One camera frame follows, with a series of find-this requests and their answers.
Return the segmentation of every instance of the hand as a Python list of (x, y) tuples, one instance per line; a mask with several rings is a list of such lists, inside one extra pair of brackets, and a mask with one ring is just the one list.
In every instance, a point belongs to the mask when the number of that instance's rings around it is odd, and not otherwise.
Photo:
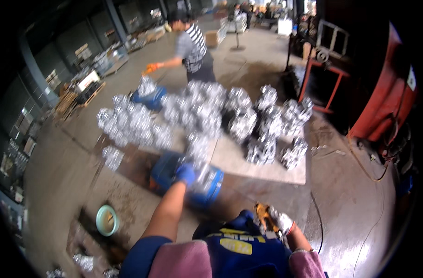
[(278, 226), (279, 230), (281, 230), (283, 235), (290, 234), (293, 227), (296, 225), (287, 214), (278, 212), (272, 205), (269, 207), (268, 213), (270, 214), (275, 224)]
[(148, 74), (148, 73), (155, 72), (156, 70), (160, 69), (161, 67), (163, 67), (163, 63), (148, 64), (147, 65), (147, 70), (144, 71), (144, 73), (145, 74)]
[(195, 179), (196, 175), (194, 174), (193, 164), (191, 163), (182, 164), (176, 170), (175, 181), (183, 181), (187, 187), (190, 187)]

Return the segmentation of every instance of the blue plastic crate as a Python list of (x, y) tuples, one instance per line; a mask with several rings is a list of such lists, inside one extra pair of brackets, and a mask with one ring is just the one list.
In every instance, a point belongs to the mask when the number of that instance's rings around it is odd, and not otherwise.
[(156, 90), (145, 97), (140, 97), (137, 90), (131, 95), (131, 101), (135, 103), (142, 103), (148, 109), (154, 111), (160, 111), (162, 109), (161, 99), (166, 95), (166, 88), (162, 86), (157, 86)]
[[(178, 163), (184, 157), (185, 155), (182, 153), (166, 151), (156, 162), (151, 171), (151, 177), (158, 185), (154, 189), (156, 194), (162, 196), (167, 192), (173, 184)], [(207, 209), (216, 200), (219, 194), (224, 179), (224, 172), (214, 166), (210, 166), (210, 168), (216, 173), (216, 176), (208, 191), (206, 193), (190, 192), (186, 195), (186, 201), (193, 207)]]

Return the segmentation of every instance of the dirty floor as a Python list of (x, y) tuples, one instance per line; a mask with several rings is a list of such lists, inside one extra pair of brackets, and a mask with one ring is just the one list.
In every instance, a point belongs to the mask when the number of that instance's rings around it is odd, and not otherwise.
[[(127, 64), (105, 78), (105, 88), (88, 107), (74, 113), (61, 126), (48, 119), (42, 127), (25, 171), (29, 216), (24, 231), (26, 256), (41, 276), (55, 265), (61, 266), (69, 277), (78, 276), (66, 253), (66, 241), (70, 222), (82, 208), (94, 217), (101, 205), (110, 203), (121, 218), (123, 232), (116, 239), (125, 248), (132, 247), (148, 225), (160, 197), (103, 167), (94, 150), (102, 135), (96, 114), (100, 108), (112, 107), (111, 98), (115, 94), (137, 88), (146, 64), (169, 58), (174, 51), (174, 38), (174, 34), (167, 34), (132, 53)], [(217, 49), (210, 50), (217, 80), (227, 88), (243, 87), (252, 99), (265, 84), (280, 90), (278, 73), (285, 67), (288, 40), (267, 30), (253, 29), (240, 36), (240, 42), (247, 49), (230, 52), (236, 40), (229, 34)], [(292, 57), (291, 63), (302, 61)], [(186, 85), (182, 68), (160, 70), (153, 78), (169, 92)], [(309, 148), (319, 145), (329, 148), (313, 156), (308, 151), (305, 185), (260, 185), (253, 180), (227, 188), (220, 193), (220, 211), (228, 214), (221, 217), (251, 208), (254, 200), (269, 202), (298, 218), (312, 246), (321, 249), (323, 267), (330, 277), (371, 277), (386, 252), (391, 230), (395, 199), (392, 169), (388, 169), (381, 182), (369, 180), (349, 152), (347, 140), (321, 115), (314, 114), (309, 121), (306, 139)], [(328, 154), (335, 149), (346, 155)], [(354, 151), (372, 175), (381, 176), (381, 165), (370, 162), (365, 151), (357, 148)], [(190, 240), (199, 221), (200, 216), (185, 209), (178, 241)]]

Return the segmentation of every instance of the blue glove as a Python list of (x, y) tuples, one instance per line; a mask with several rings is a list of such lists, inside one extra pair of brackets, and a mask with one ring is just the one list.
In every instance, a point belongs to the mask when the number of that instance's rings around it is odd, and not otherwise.
[(175, 181), (183, 181), (186, 183), (186, 186), (189, 187), (196, 179), (196, 175), (194, 174), (193, 164), (185, 163), (182, 164), (176, 170), (176, 178)]

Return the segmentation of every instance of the orange glove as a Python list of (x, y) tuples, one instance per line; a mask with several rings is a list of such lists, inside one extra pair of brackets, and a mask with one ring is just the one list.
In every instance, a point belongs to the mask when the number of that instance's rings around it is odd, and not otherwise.
[(147, 70), (145, 70), (144, 72), (142, 72), (142, 75), (146, 75), (149, 73), (153, 73), (156, 70), (160, 69), (162, 67), (163, 63), (153, 63), (153, 64), (148, 64), (147, 65)]

